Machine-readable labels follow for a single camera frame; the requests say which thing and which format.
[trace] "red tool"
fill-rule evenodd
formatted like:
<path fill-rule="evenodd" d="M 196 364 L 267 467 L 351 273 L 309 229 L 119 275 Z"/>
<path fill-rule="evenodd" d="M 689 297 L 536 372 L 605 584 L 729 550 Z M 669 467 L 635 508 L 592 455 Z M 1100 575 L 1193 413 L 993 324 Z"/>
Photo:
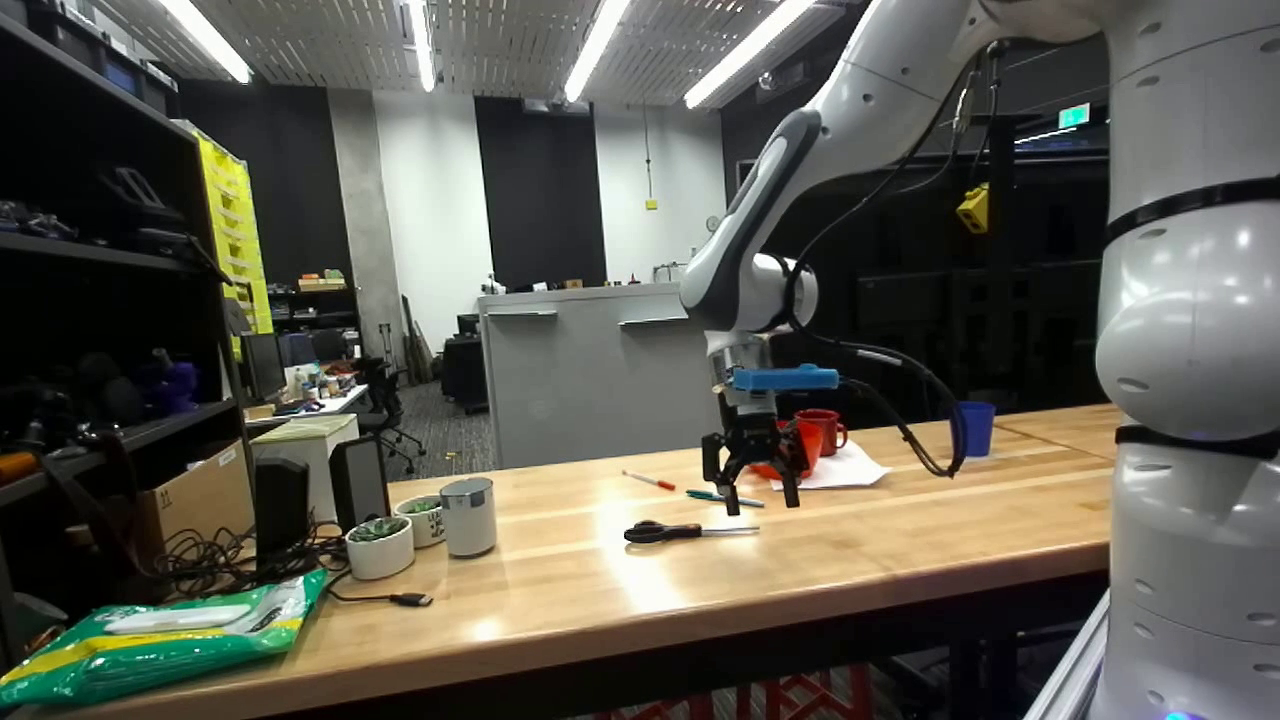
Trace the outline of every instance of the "red tool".
<path fill-rule="evenodd" d="M 655 476 L 641 476 L 641 471 L 626 471 L 626 476 L 631 476 L 631 478 L 641 478 L 641 482 L 653 482 L 653 486 L 663 486 L 663 492 L 675 492 L 672 478 L 655 478 Z"/>

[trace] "cup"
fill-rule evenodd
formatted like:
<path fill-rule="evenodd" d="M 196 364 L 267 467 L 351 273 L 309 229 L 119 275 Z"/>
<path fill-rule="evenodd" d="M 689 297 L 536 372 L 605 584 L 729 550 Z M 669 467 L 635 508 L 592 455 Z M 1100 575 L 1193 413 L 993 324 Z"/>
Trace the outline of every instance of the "cup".
<path fill-rule="evenodd" d="M 962 426 L 963 426 L 963 455 L 993 455 L 993 425 L 998 425 L 998 403 L 993 401 L 962 401 L 956 403 Z"/>
<path fill-rule="evenodd" d="M 849 441 L 837 406 L 799 406 L 794 425 L 804 443 L 809 471 Z"/>
<path fill-rule="evenodd" d="M 446 545 L 441 497 L 416 497 L 416 501 L 400 504 L 398 513 L 412 520 L 412 549 Z"/>
<path fill-rule="evenodd" d="M 470 476 L 441 492 L 446 545 L 452 558 L 484 555 L 498 549 L 492 478 Z"/>
<path fill-rule="evenodd" d="M 343 534 L 351 579 L 374 584 L 412 564 L 412 520 L 374 516 Z"/>

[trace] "black tool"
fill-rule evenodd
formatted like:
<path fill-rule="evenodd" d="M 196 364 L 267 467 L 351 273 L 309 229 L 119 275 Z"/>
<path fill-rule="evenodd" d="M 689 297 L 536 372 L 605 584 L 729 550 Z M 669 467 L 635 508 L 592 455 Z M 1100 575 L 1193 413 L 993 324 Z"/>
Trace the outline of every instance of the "black tool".
<path fill-rule="evenodd" d="M 695 534 L 746 534 L 755 532 L 755 523 L 725 523 L 725 526 L 706 526 L 706 523 L 660 523 L 660 520 L 641 520 L 626 532 L 629 545 L 669 545 L 669 538 L 695 538 Z"/>
<path fill-rule="evenodd" d="M 716 478 L 725 513 L 739 516 L 735 476 L 748 464 L 772 464 L 786 478 L 786 504 L 799 508 L 799 471 L 809 467 L 799 437 L 794 426 L 780 433 L 772 413 L 735 413 L 725 392 L 716 392 L 716 403 L 725 433 L 706 437 L 706 478 Z"/>

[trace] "fluorescent light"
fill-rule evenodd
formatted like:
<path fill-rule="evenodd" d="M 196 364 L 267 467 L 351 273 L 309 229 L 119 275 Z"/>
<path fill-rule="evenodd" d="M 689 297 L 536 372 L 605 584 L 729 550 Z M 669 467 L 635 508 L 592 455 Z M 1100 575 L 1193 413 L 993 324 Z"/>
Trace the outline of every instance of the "fluorescent light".
<path fill-rule="evenodd" d="M 587 33 L 587 44 L 585 44 L 585 53 L 577 54 L 577 62 L 573 62 L 573 70 L 567 70 L 567 81 L 566 81 L 566 101 L 567 101 L 567 103 L 577 103 L 577 101 L 585 97 L 585 88 L 587 88 L 587 81 L 592 81 L 592 70 L 596 70 L 596 62 L 602 62 L 602 54 L 605 54 L 618 23 L 626 20 L 629 3 L 631 3 L 631 0 L 605 0 L 605 3 L 602 3 L 596 23 L 592 23 L 592 33 Z"/>
<path fill-rule="evenodd" d="M 400 3 L 409 12 L 409 44 L 412 44 L 412 58 L 416 58 L 416 81 L 425 83 L 425 93 L 437 88 L 437 58 L 431 58 L 431 33 L 429 33 L 429 0 L 403 0 Z"/>
<path fill-rule="evenodd" d="M 706 81 L 685 93 L 689 106 L 699 106 L 721 83 L 748 67 L 786 27 L 794 27 L 818 0 L 786 0 L 764 23 L 752 27 Z"/>
<path fill-rule="evenodd" d="M 252 81 L 245 54 L 207 23 L 207 15 L 192 0 L 162 0 L 170 15 L 212 54 L 237 83 Z"/>

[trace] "green bag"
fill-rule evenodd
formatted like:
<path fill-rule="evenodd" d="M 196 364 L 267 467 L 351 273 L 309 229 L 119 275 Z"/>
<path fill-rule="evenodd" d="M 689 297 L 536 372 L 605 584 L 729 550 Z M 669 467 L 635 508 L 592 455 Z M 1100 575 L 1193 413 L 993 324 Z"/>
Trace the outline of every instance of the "green bag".
<path fill-rule="evenodd" d="M 327 566 L 312 566 L 252 590 L 98 606 L 0 675 L 0 713 L 19 705 L 103 705 L 287 657 L 326 586 Z"/>

